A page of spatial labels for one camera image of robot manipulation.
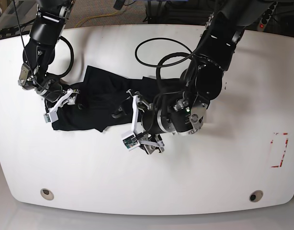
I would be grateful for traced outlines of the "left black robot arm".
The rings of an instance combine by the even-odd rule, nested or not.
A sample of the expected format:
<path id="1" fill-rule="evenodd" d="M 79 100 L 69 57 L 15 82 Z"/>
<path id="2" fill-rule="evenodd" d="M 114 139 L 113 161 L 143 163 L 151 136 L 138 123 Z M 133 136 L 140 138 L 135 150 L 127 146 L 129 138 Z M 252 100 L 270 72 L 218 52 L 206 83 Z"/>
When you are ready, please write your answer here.
<path id="1" fill-rule="evenodd" d="M 128 91 L 133 113 L 131 129 L 122 135 L 127 150 L 163 152 L 163 133 L 186 136 L 198 132 L 210 102 L 221 92 L 223 75 L 245 28 L 274 4 L 273 0 L 216 1 L 196 49 L 166 55 L 155 66 L 159 93 L 154 99 L 149 102 L 140 92 Z M 190 64 L 179 82 L 169 86 L 160 72 L 170 66 L 171 58 Z"/>

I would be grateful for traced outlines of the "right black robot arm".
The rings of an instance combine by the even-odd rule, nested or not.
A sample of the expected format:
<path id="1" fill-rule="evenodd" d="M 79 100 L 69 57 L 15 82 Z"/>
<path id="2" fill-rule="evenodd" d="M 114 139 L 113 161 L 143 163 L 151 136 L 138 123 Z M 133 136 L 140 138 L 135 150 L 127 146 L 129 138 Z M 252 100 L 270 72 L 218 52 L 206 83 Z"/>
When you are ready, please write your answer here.
<path id="1" fill-rule="evenodd" d="M 39 0 L 37 13 L 30 30 L 29 42 L 23 46 L 23 65 L 18 84 L 24 90 L 35 90 L 43 97 L 45 105 L 54 105 L 59 99 L 68 105 L 86 108 L 78 89 L 69 90 L 61 83 L 74 64 L 74 50 L 70 42 L 61 34 L 73 9 L 73 0 Z M 48 72 L 55 58 L 55 46 L 63 41 L 70 50 L 70 63 L 62 74 Z"/>

